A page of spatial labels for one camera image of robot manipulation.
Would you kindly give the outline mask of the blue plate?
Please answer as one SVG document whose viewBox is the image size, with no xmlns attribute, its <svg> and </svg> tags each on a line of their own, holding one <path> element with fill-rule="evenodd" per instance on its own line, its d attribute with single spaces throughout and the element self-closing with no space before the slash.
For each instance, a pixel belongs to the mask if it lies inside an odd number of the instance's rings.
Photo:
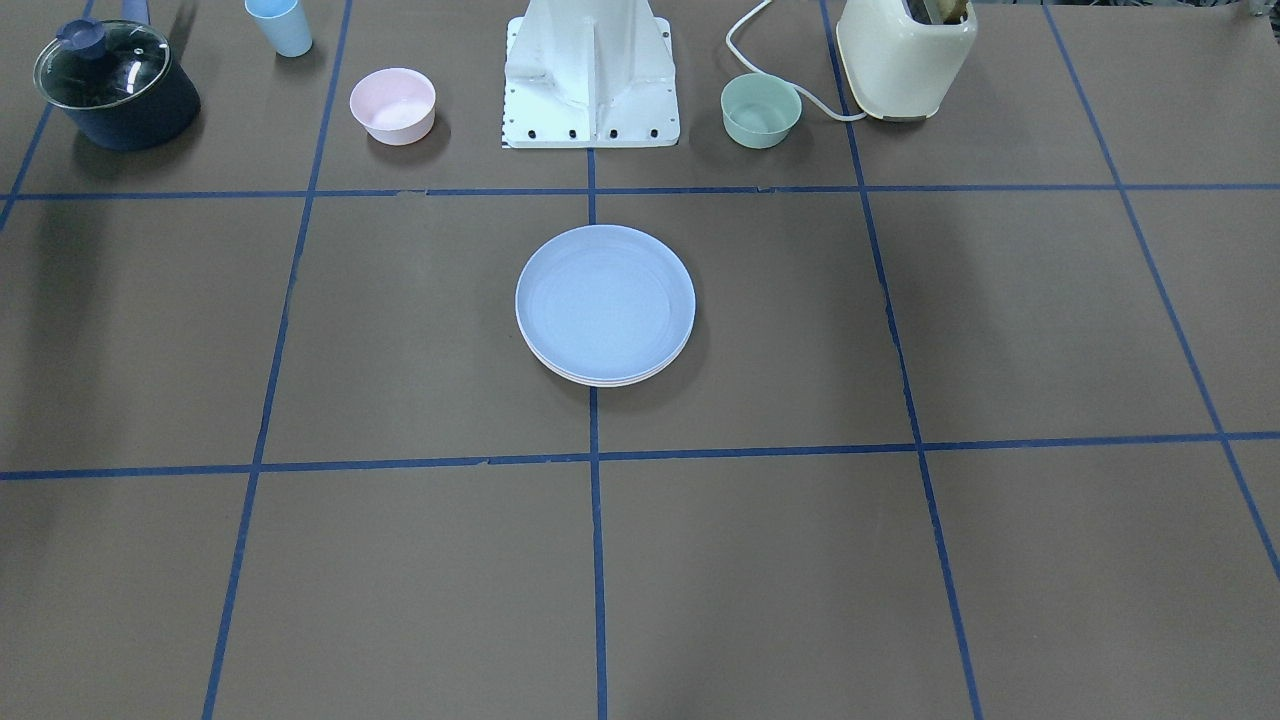
<svg viewBox="0 0 1280 720">
<path fill-rule="evenodd" d="M 681 259 L 626 225 L 585 225 L 547 241 L 515 290 L 515 316 L 553 363 L 617 372 L 692 334 L 698 299 Z"/>
</svg>

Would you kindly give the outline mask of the pink plate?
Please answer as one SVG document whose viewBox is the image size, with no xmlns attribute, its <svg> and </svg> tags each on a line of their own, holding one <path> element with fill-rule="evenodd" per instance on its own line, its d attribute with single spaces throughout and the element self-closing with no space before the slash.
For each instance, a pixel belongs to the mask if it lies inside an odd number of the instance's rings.
<svg viewBox="0 0 1280 720">
<path fill-rule="evenodd" d="M 627 360 L 622 369 L 617 372 L 585 373 L 553 363 L 534 342 L 530 341 L 527 336 L 524 337 L 524 341 L 532 356 L 548 370 L 573 383 L 595 388 L 634 386 L 639 382 L 653 378 L 680 356 L 680 354 L 687 347 L 690 340 L 691 336 L 686 334 L 676 345 L 671 345 L 669 347 L 662 346 L 657 351 L 646 351 L 634 360 Z"/>
</svg>

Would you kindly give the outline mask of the beige plate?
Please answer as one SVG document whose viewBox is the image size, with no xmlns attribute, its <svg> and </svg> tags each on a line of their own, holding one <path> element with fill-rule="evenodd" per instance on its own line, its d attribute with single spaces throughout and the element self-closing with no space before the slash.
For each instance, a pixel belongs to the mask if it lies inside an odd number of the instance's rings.
<svg viewBox="0 0 1280 720">
<path fill-rule="evenodd" d="M 618 388 L 618 387 L 626 387 L 626 386 L 635 386 L 636 383 L 640 383 L 643 380 L 648 380 L 648 379 L 653 378 L 654 375 L 658 375 L 662 370 L 664 370 L 663 366 L 659 366 L 659 368 L 652 369 L 649 372 L 645 372 L 645 373 L 641 373 L 641 374 L 637 374 L 637 375 L 609 379 L 609 378 L 590 378 L 590 377 L 585 377 L 585 375 L 576 375 L 573 373 L 570 373 L 567 370 L 563 370 L 563 369 L 561 369 L 558 366 L 552 366 L 552 365 L 547 365 L 547 369 L 549 369 L 550 372 L 553 372 L 559 378 L 563 378 L 566 380 L 573 382 L 573 383 L 580 384 L 580 386 L 586 386 L 586 387 L 593 387 L 593 388 Z"/>
</svg>

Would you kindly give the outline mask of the green bowl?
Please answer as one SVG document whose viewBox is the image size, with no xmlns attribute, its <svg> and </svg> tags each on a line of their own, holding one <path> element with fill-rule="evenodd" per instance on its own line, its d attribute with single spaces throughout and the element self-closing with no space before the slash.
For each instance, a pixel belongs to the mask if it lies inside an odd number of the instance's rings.
<svg viewBox="0 0 1280 720">
<path fill-rule="evenodd" d="M 791 83 L 767 73 L 733 77 L 719 95 L 722 126 L 745 149 L 772 149 L 786 140 L 803 113 Z"/>
</svg>

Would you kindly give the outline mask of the pink bowl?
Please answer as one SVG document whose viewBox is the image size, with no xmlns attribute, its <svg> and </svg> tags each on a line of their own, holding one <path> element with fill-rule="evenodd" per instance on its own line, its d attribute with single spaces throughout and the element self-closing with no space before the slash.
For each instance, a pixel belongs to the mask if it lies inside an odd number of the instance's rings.
<svg viewBox="0 0 1280 720">
<path fill-rule="evenodd" d="M 367 135 L 388 146 L 425 138 L 435 126 L 436 88 L 422 73 L 402 67 L 375 70 L 349 92 L 349 111 Z"/>
</svg>

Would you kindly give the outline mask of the cream toaster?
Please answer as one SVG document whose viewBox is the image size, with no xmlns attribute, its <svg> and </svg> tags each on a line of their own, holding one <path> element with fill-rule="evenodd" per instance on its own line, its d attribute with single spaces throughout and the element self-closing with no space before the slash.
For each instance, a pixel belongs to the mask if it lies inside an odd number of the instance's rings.
<svg viewBox="0 0 1280 720">
<path fill-rule="evenodd" d="M 932 118 L 978 28 L 969 1 L 845 3 L 835 32 L 855 102 L 877 120 Z"/>
</svg>

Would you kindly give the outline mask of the light blue cup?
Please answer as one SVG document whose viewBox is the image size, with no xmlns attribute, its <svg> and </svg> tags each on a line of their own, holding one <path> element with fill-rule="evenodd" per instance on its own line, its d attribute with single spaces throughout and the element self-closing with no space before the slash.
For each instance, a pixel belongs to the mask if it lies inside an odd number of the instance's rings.
<svg viewBox="0 0 1280 720">
<path fill-rule="evenodd" d="M 244 10 L 253 19 L 276 55 L 298 58 L 314 46 L 308 18 L 301 1 L 244 1 Z"/>
</svg>

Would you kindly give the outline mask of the dark blue pot with lid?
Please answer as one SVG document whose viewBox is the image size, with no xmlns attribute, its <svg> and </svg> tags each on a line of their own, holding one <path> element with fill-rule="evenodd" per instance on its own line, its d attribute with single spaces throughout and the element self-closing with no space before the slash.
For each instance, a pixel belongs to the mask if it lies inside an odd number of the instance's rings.
<svg viewBox="0 0 1280 720">
<path fill-rule="evenodd" d="M 183 135 L 202 102 L 147 1 L 118 18 L 83 15 L 58 28 L 32 65 L 33 86 L 93 145 L 132 152 Z"/>
</svg>

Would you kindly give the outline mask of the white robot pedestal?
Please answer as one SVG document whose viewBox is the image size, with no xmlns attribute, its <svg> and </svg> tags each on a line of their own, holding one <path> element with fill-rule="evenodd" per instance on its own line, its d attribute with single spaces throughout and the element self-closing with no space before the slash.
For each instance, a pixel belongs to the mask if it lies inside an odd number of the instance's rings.
<svg viewBox="0 0 1280 720">
<path fill-rule="evenodd" d="M 654 149 L 681 136 L 671 24 L 648 1 L 531 1 L 507 22 L 507 149 Z"/>
</svg>

